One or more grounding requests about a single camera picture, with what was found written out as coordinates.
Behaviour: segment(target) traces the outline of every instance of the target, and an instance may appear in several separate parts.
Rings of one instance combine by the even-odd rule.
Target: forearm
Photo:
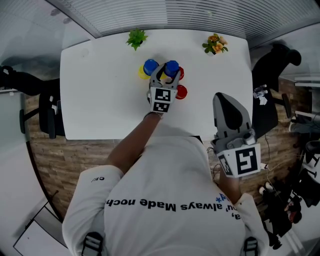
[[[223,170],[220,171],[219,188],[233,204],[238,202],[242,196],[239,178],[229,178]]]
[[[147,115],[141,123],[113,149],[106,160],[106,164],[118,167],[125,174],[143,152],[160,119],[160,116],[156,113]]]

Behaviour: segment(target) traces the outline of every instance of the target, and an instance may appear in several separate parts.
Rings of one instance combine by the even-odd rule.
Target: potted plant
[[[129,39],[126,41],[128,45],[131,44],[131,47],[136,51],[137,48],[142,44],[143,41],[147,39],[147,35],[145,35],[144,30],[140,30],[136,28],[135,30],[130,30]]]
[[[218,34],[214,33],[213,35],[208,37],[207,43],[203,43],[202,47],[204,48],[204,52],[220,54],[224,53],[225,51],[228,52],[228,48],[225,47],[227,45],[227,41],[223,38],[223,36],[219,36]]]

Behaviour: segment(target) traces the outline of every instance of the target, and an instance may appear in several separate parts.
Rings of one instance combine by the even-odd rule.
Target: strap buckle
[[[245,256],[258,256],[258,241],[254,237],[248,237],[244,242]]]
[[[101,256],[103,237],[97,232],[86,234],[83,241],[82,256]]]

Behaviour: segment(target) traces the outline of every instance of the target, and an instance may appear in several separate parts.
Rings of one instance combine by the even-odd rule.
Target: shirt sleeve
[[[81,255],[83,241],[93,220],[104,211],[109,193],[122,177],[122,171],[112,165],[97,166],[80,174],[62,223],[63,239],[73,256]]]
[[[269,249],[269,237],[262,224],[261,217],[253,197],[244,193],[234,205],[245,225],[247,237],[254,237],[258,242],[258,255],[266,256]]]

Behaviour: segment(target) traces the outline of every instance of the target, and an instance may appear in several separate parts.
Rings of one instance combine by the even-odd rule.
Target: white t-shirt
[[[126,175],[111,165],[82,172],[62,225],[72,255],[101,211],[108,256],[239,256],[249,236],[260,256],[269,247],[252,196],[232,205],[194,137],[150,139]]]

